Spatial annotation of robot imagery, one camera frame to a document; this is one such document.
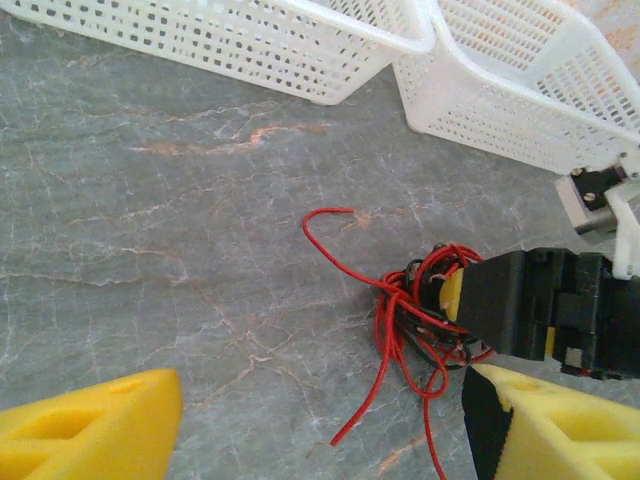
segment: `wire bundle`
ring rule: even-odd
[[[309,241],[331,263],[347,275],[380,290],[378,306],[374,316],[374,334],[382,352],[380,369],[367,398],[351,419],[331,440],[336,446],[369,409],[375,399],[384,376],[393,360],[400,363],[402,372],[411,389],[424,400],[424,426],[429,452],[440,479],[446,479],[433,442],[429,424],[429,401],[442,396],[449,386],[448,370],[462,368],[470,363],[484,360],[493,353],[467,330],[450,323],[441,313],[437,293],[443,281],[459,268],[482,258],[472,249],[460,245],[436,245],[424,260],[413,260],[407,268],[390,272],[382,279],[373,280],[359,274],[338,261],[309,230],[309,221],[326,213],[350,213],[352,208],[329,207],[313,210],[302,221],[302,230]],[[481,352],[472,356],[471,344],[479,342]],[[404,347],[409,345],[427,363],[435,367],[424,388],[413,380],[404,357]],[[442,377],[440,386],[434,389]]]

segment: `white plastic basket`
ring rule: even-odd
[[[394,71],[410,127],[567,174],[640,144],[640,89],[599,30],[551,0],[423,0],[436,47]]]
[[[418,0],[0,0],[31,22],[337,104],[433,47]]]

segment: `yellow component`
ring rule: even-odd
[[[553,354],[553,345],[556,342],[556,329],[554,327],[547,328],[547,344],[544,349],[544,353],[547,355]]]
[[[492,365],[474,367],[513,408],[495,480],[640,478],[640,410]]]
[[[456,270],[453,275],[444,281],[440,289],[440,308],[447,313],[447,318],[452,322],[455,322],[458,318],[463,276],[463,268]]]
[[[0,480],[162,479],[181,417],[175,370],[0,412]]]

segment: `red wire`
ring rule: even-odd
[[[430,345],[427,341],[420,339],[421,345],[427,351],[429,355],[433,358],[433,360],[437,364],[437,368],[431,374],[429,381],[424,389],[421,389],[416,385],[413,381],[413,378],[409,372],[409,368],[407,366],[406,360],[403,354],[403,348],[405,346],[405,339],[401,335],[398,335],[394,326],[394,317],[396,306],[400,306],[403,309],[413,313],[417,318],[419,318],[425,324],[436,325],[437,327],[445,330],[449,330],[451,332],[456,333],[468,333],[464,328],[458,327],[457,325],[451,323],[444,323],[441,320],[428,315],[423,312],[419,307],[421,306],[420,301],[420,284],[422,283],[420,279],[422,275],[429,270],[431,267],[441,262],[442,260],[458,257],[461,263],[464,266],[469,264],[469,261],[480,262],[482,258],[476,252],[471,250],[468,247],[460,246],[460,245],[449,245],[443,247],[441,249],[432,252],[427,255],[427,258],[421,263],[420,267],[416,271],[415,279],[413,282],[413,290],[411,294],[406,292],[402,286],[404,284],[404,272],[391,272],[382,277],[380,281],[373,280],[365,275],[362,275],[343,263],[337,260],[311,233],[309,230],[309,221],[321,214],[325,213],[354,213],[353,208],[345,208],[345,207],[326,207],[319,208],[317,210],[313,210],[309,212],[304,219],[302,220],[302,230],[304,234],[307,236],[309,241],[322,253],[327,260],[333,263],[339,270],[346,273],[350,277],[355,278],[363,283],[371,285],[373,287],[377,287],[383,292],[380,294],[378,299],[378,306],[376,308],[376,313],[374,317],[374,336],[378,348],[382,352],[382,360],[380,362],[380,369],[378,370],[378,375],[376,376],[376,380],[365,398],[364,402],[358,408],[356,413],[349,419],[349,421],[340,429],[340,431],[333,437],[331,440],[331,445],[336,446],[342,438],[353,428],[353,426],[358,423],[360,418],[366,413],[369,409],[373,400],[375,399],[380,387],[382,385],[382,381],[384,380],[384,376],[387,373],[387,369],[389,368],[389,361],[395,360],[400,363],[400,367],[402,368],[402,373],[404,374],[407,383],[411,387],[411,389],[420,395],[424,400],[424,428],[425,434],[427,436],[427,444],[429,446],[429,452],[431,454],[431,458],[433,460],[433,465],[438,473],[438,476],[441,480],[446,480],[446,476],[444,471],[442,470],[442,466],[440,465],[440,460],[438,459],[438,454],[436,452],[435,444],[433,442],[433,434],[431,431],[431,424],[429,422],[429,400],[440,397],[443,395],[448,386],[449,386],[449,375],[446,369],[446,363],[448,361],[455,361],[458,363],[464,362],[466,359],[462,355],[462,353],[458,350],[457,347],[443,347],[441,345]],[[450,276],[457,270],[457,266],[452,267],[447,273],[446,276]],[[481,353],[480,355],[471,359],[472,363],[476,363],[484,360],[488,356],[493,353],[492,349],[488,349],[487,351]],[[436,380],[439,376],[442,376],[442,383],[437,390],[433,390],[433,386],[436,383]]]

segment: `gray marble surface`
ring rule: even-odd
[[[316,445],[380,356],[373,292],[307,242],[307,211],[354,206],[314,230],[375,277],[438,241],[588,248],[552,174],[412,133],[390,71],[324,108],[5,14],[0,42],[0,408],[177,367],[169,478],[434,478],[396,367]],[[640,406],[637,381],[492,362]],[[451,479],[474,477],[461,380],[433,403]]]

